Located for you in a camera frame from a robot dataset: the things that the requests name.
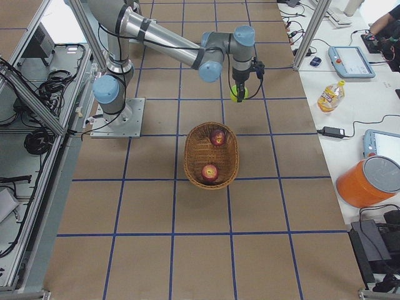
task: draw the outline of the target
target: gray lid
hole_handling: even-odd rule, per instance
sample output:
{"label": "gray lid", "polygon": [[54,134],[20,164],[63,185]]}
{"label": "gray lid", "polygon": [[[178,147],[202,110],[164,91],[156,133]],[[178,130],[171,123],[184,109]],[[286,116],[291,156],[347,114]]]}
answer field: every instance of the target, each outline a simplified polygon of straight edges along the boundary
{"label": "gray lid", "polygon": [[375,188],[387,192],[400,191],[400,166],[384,156],[371,156],[362,165],[366,179]]}

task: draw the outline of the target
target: bottle of yellow liquid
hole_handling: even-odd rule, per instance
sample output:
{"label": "bottle of yellow liquid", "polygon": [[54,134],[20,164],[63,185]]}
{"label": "bottle of yellow liquid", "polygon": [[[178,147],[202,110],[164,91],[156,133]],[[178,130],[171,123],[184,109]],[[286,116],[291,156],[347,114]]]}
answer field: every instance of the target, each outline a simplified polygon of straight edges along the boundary
{"label": "bottle of yellow liquid", "polygon": [[346,82],[344,80],[340,80],[338,83],[331,84],[327,86],[322,93],[322,95],[318,99],[318,107],[324,113],[330,113],[333,111],[339,103],[344,98],[344,84]]}

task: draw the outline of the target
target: orange cylinder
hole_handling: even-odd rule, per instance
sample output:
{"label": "orange cylinder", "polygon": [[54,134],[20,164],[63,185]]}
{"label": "orange cylinder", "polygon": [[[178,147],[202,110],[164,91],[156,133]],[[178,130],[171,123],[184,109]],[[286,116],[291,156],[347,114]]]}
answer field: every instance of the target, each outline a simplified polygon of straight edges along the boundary
{"label": "orange cylinder", "polygon": [[386,157],[371,156],[341,175],[336,188],[349,204],[371,206],[400,191],[400,166]]}

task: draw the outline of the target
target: wicker basket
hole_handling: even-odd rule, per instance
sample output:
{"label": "wicker basket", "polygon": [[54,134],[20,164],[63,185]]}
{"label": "wicker basket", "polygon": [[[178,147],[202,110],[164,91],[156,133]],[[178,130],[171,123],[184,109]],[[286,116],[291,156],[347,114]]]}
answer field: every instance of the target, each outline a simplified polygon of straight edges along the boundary
{"label": "wicker basket", "polygon": [[[214,146],[210,142],[213,130],[220,129],[225,133],[225,143]],[[218,178],[206,182],[201,176],[203,167],[213,164],[218,169]],[[225,125],[207,122],[191,130],[186,138],[184,170],[187,178],[199,188],[222,189],[238,175],[239,149],[235,134]]]}

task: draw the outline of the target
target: apple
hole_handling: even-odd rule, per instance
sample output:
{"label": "apple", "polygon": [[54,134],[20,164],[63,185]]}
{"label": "apple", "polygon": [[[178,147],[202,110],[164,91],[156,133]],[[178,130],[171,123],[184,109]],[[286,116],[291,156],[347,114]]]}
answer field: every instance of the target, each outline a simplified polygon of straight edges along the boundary
{"label": "apple", "polygon": [[207,164],[201,170],[201,176],[208,183],[213,183],[218,178],[218,169],[213,164]]}
{"label": "apple", "polygon": [[220,129],[215,129],[210,134],[211,144],[221,146],[225,144],[225,132]]}

